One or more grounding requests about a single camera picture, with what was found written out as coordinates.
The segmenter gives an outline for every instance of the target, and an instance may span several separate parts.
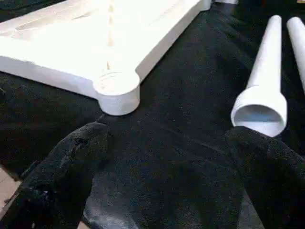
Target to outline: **white plastic frame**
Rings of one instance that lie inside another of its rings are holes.
[[[67,0],[0,23],[0,71],[96,98],[92,80],[107,68],[142,81],[211,0],[172,0],[130,22],[122,13],[136,1]]]

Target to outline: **circular hole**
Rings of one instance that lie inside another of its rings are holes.
[[[242,125],[267,136],[278,135],[285,128],[281,116],[270,107],[248,105],[241,107],[233,118],[235,125]]]

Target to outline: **black cloth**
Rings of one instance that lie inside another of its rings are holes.
[[[305,224],[305,160],[282,141],[245,127],[226,134],[232,159],[265,228]]]
[[[0,77],[5,91],[0,164],[19,176],[67,134],[102,114],[93,99],[6,73]]]

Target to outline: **white plastic pipe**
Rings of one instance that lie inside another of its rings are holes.
[[[305,91],[305,26],[301,19],[294,17],[287,22],[287,28]]]
[[[280,134],[287,123],[287,102],[281,94],[282,19],[268,21],[247,88],[231,112],[233,126],[242,125],[267,136]]]

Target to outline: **white plastic part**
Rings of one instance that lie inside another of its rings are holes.
[[[0,71],[97,98],[105,66],[144,80],[210,1],[66,0],[0,23]]]
[[[305,26],[301,19],[294,17],[287,22],[287,28],[305,91]]]
[[[93,81],[101,109],[126,115],[140,104],[140,78],[135,71],[107,70]]]
[[[212,0],[201,0],[201,10],[206,11],[211,8]]]
[[[268,21],[247,88],[231,112],[233,126],[242,125],[267,136],[280,134],[287,123],[287,102],[281,94],[282,19]]]

